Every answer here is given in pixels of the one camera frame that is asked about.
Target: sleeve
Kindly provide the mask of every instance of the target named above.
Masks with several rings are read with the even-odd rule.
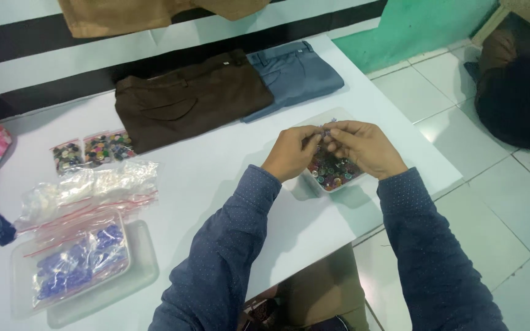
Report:
[[[380,181],[378,196],[412,329],[508,331],[418,170]]]
[[[281,187],[267,171],[249,166],[234,194],[195,235],[189,257],[171,272],[149,331],[236,330]]]

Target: belt loop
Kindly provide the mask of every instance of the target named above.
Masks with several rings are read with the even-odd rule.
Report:
[[[310,52],[314,52],[314,49],[307,41],[302,41],[302,42],[304,43],[304,45],[308,48]]]
[[[259,60],[261,60],[261,64],[266,67],[267,59],[265,58],[265,53],[263,51],[260,51],[259,53],[257,53],[257,56],[259,57]]]

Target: bag of colorful buttons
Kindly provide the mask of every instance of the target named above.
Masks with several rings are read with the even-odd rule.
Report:
[[[132,147],[132,139],[126,130],[121,129],[109,133],[108,140],[109,149],[115,161],[122,161],[136,155]]]
[[[83,168],[79,139],[73,139],[50,149],[59,176]]]
[[[83,139],[85,164],[89,168],[96,168],[110,163],[108,132],[100,132]]]
[[[354,118],[342,107],[337,107],[325,111],[318,116],[314,116],[295,126],[322,125],[341,121],[353,121]],[[355,180],[363,177],[365,173],[348,158],[337,158],[335,154],[326,149],[321,141],[316,150],[316,154],[308,167],[302,172],[306,182],[313,188],[316,194],[321,192],[336,192],[347,185],[351,185]]]
[[[12,252],[12,316],[27,318],[122,275],[131,265],[130,254],[116,210],[40,228]]]

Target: white table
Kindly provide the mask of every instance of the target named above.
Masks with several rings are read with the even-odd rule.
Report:
[[[159,202],[140,215],[151,231],[161,274],[151,286],[64,330],[146,330],[162,291],[170,285],[169,272],[188,255],[195,232],[232,194],[247,166],[261,165],[281,130],[323,111],[344,107],[356,119],[378,124],[407,165],[419,169],[433,197],[461,180],[461,174],[327,36],[308,41],[346,86],[255,123],[235,122],[139,156],[164,163]],[[114,102],[114,94],[108,93],[6,122],[17,140],[0,167],[0,213],[15,220],[21,193],[56,179],[50,147],[122,127]],[[269,233],[253,265],[248,297],[381,225],[377,184],[366,176],[360,185],[313,198],[296,180],[284,183],[269,213]],[[48,329],[45,313],[20,321],[10,318],[9,259],[16,245],[0,248],[0,330]]]

